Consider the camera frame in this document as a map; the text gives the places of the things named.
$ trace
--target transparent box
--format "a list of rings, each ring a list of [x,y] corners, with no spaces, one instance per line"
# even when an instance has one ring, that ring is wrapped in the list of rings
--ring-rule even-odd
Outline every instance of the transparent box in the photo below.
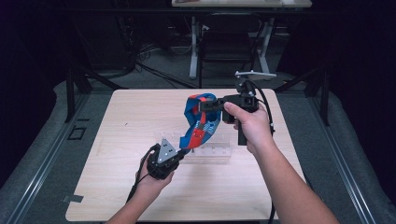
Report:
[[[179,150],[180,137],[183,132],[156,132],[155,140],[159,143],[165,138],[176,149]],[[215,133],[201,146],[194,148],[180,163],[187,164],[222,164],[227,163],[232,156],[230,146],[230,133]]]

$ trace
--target wooden tabletop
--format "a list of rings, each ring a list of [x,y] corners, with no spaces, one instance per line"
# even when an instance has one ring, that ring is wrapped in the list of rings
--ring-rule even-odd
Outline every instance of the wooden tabletop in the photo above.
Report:
[[[173,7],[311,7],[310,0],[173,0]]]
[[[140,159],[155,145],[156,134],[186,132],[185,102],[190,95],[205,92],[217,97],[237,94],[234,89],[115,91],[76,187],[75,195],[83,200],[70,203],[67,220],[105,221],[112,217],[125,204]],[[304,178],[276,95],[271,90],[264,93],[274,117],[274,139]],[[182,162],[172,182],[139,220],[268,219],[271,198],[257,162],[246,147],[237,145],[233,125],[222,122],[217,134],[230,135],[231,157],[219,162],[215,158]]]

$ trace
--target carpeted floor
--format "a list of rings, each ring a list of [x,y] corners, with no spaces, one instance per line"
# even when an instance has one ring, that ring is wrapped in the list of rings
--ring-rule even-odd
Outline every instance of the carpeted floor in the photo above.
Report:
[[[267,54],[270,71],[276,70],[284,41],[286,40],[283,38],[275,38],[271,43],[273,48],[269,48]],[[142,61],[143,64],[172,74],[191,85],[197,85],[197,80],[189,79],[188,53],[177,54],[172,50],[154,50],[148,52],[146,58]],[[233,88],[232,74],[237,69],[206,66],[204,87]],[[273,89],[282,85],[284,80],[291,78],[292,76],[287,74],[278,74],[278,77],[272,81],[260,81],[260,85],[262,88]],[[171,84],[163,77],[141,70],[139,66],[131,74],[111,80],[130,89],[187,88],[184,85]],[[64,218],[68,203],[62,202],[63,197],[74,192],[112,92],[96,80],[91,80],[91,84],[94,91],[90,95],[80,95],[77,92],[78,112],[69,124],[64,124],[67,111],[65,84],[62,83],[55,89],[58,102],[50,119],[19,167],[1,189],[0,223],[6,223],[8,220],[18,220],[21,223],[68,223]],[[303,89],[304,83],[300,83],[288,92],[279,93],[277,98],[300,163],[313,190],[334,211],[341,223],[362,223],[361,213],[357,211],[356,204],[351,199],[350,189],[337,166],[337,159],[333,153],[334,144],[329,138],[331,132],[337,146],[342,149],[350,172],[357,186],[360,187],[360,193],[366,199],[374,220],[377,223],[395,223],[394,207],[389,205],[388,198],[378,186],[374,172],[338,99],[331,94],[329,103],[331,126],[325,127],[318,118],[317,99],[304,97]],[[84,130],[79,140],[73,139],[74,136],[70,135],[76,127]],[[42,182],[36,182],[38,184],[35,190],[29,191],[33,192],[30,198],[21,200],[29,185],[33,183],[31,181],[37,170],[46,168],[43,167],[43,161],[51,161],[46,164],[48,172],[41,174],[39,179]]]

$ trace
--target person's right hand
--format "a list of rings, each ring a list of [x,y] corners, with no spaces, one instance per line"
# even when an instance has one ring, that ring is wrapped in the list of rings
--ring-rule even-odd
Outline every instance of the person's right hand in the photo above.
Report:
[[[268,115],[262,105],[259,105],[259,109],[254,113],[249,113],[230,102],[226,102],[224,108],[241,122],[242,130],[247,138],[247,150],[253,155],[257,155],[258,150],[265,149],[268,144],[274,144]]]

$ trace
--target forearm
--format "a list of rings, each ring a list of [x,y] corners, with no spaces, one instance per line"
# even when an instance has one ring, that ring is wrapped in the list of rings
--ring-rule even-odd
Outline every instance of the forearm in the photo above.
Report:
[[[154,202],[158,195],[136,191],[134,197],[125,204],[107,223],[136,223],[143,212]]]
[[[337,223],[275,143],[267,144],[255,157],[282,223]]]

